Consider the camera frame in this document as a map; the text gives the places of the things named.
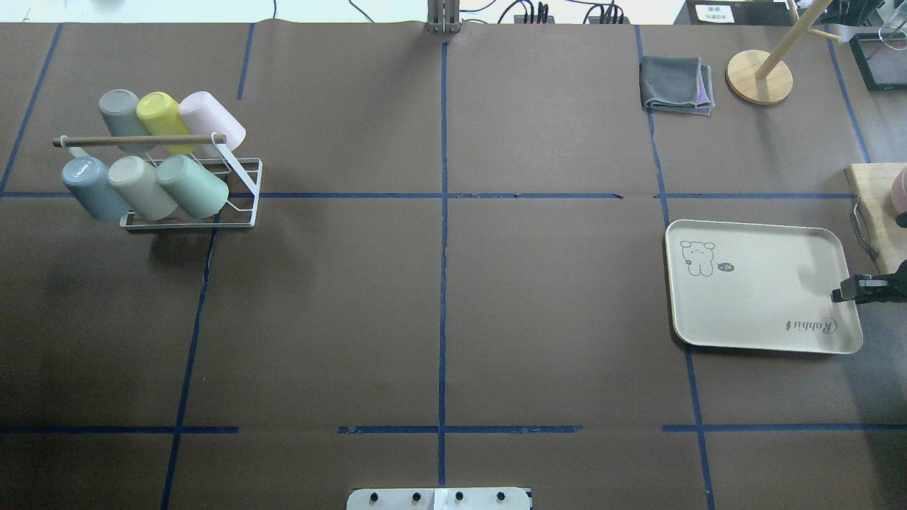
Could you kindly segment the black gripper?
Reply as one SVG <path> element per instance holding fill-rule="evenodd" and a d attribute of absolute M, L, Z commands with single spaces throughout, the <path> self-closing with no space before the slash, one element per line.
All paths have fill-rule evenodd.
<path fill-rule="evenodd" d="M 832 291 L 832 301 L 842 303 L 853 301 L 855 304 L 873 302 L 906 302 L 907 260 L 898 265 L 897 271 L 887 274 L 887 278 L 871 275 L 853 275 L 842 280 L 840 287 Z"/>

